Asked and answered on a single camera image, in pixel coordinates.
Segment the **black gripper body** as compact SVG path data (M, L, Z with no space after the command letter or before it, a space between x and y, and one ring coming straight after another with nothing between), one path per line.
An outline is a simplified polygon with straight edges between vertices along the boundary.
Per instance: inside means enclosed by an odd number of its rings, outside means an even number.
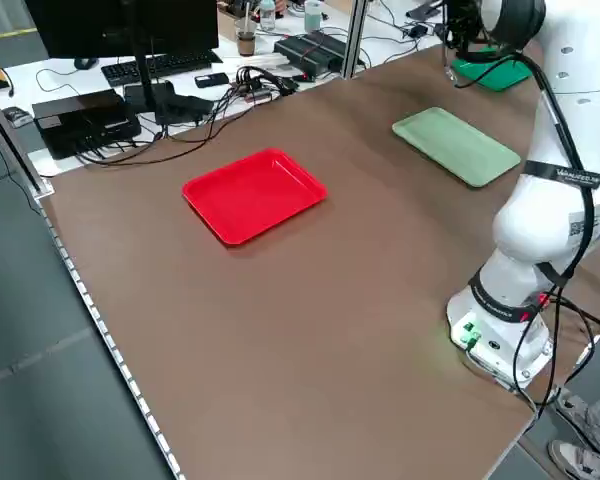
M483 43L480 4L474 0L446 0L443 6L442 42L457 52L469 52Z

